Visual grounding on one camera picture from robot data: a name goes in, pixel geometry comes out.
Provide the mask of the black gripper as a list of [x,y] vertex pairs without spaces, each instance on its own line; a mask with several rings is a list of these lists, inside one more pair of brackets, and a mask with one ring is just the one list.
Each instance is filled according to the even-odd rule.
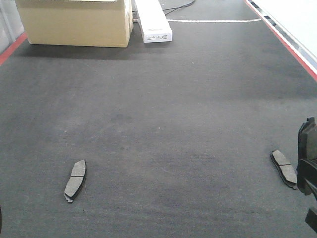
[[[317,198],[317,164],[315,161],[300,159],[297,165],[297,187],[306,196]],[[317,209],[310,207],[305,222],[310,227],[317,226]]]

